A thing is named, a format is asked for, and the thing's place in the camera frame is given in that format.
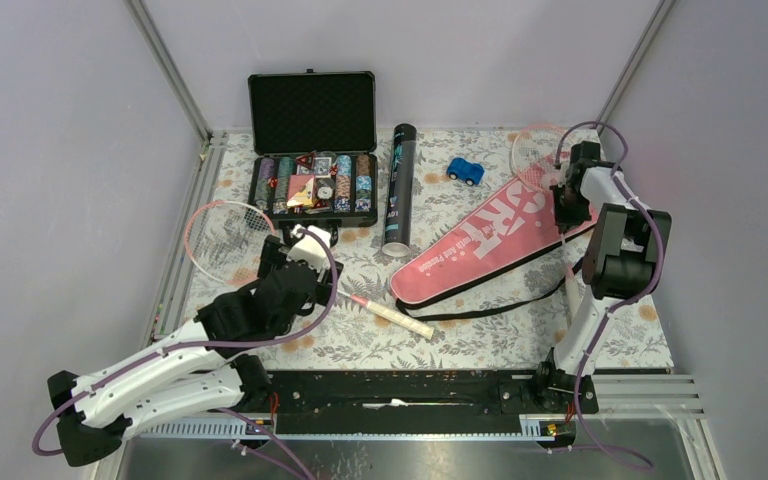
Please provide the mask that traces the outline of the pink racket bag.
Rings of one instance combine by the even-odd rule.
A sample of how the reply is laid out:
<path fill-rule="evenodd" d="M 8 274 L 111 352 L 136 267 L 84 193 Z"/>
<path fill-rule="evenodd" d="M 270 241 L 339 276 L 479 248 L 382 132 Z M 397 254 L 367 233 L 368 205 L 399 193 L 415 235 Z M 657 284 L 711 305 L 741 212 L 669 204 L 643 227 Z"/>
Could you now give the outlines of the pink racket bag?
<path fill-rule="evenodd" d="M 560 246 L 553 195 L 514 179 L 398 269 L 389 286 L 397 310 L 408 315 Z"/>

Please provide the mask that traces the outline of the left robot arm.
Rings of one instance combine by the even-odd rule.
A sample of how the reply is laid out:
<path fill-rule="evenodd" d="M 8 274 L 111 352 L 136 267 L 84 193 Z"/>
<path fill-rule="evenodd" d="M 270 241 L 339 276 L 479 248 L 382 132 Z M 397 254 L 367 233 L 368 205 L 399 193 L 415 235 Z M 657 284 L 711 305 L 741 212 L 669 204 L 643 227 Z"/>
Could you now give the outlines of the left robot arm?
<path fill-rule="evenodd" d="M 53 411 L 32 450 L 56 427 L 71 467 L 116 452 L 145 430 L 207 410 L 264 407 L 270 382 L 252 350 L 301 338 L 319 326 L 336 300 L 344 266 L 313 228 L 291 247 L 266 237 L 257 280 L 217 296 L 162 340 L 98 372 L 62 370 L 47 380 Z"/>

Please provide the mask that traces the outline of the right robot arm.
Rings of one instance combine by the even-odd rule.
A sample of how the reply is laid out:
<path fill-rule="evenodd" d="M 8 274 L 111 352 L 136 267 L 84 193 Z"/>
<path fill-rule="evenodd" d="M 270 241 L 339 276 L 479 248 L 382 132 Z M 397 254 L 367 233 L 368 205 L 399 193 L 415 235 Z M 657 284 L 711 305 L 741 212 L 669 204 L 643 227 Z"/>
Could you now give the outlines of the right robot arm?
<path fill-rule="evenodd" d="M 542 411 L 591 413 L 591 375 L 613 314 L 657 286 L 672 218 L 642 203 L 594 142 L 572 147 L 562 181 L 551 192 L 560 233 L 587 220 L 595 226 L 581 263 L 587 290 L 566 335 L 540 363 L 529 394 Z"/>

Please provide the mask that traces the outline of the black shuttlecock tube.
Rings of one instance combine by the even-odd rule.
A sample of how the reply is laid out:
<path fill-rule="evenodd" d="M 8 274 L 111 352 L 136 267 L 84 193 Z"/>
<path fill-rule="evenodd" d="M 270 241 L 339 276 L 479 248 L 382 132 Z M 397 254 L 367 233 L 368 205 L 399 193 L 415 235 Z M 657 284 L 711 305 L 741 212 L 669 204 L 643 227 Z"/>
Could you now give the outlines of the black shuttlecock tube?
<path fill-rule="evenodd" d="M 391 257 L 410 253 L 413 181 L 417 129 L 407 123 L 394 128 L 382 251 Z"/>

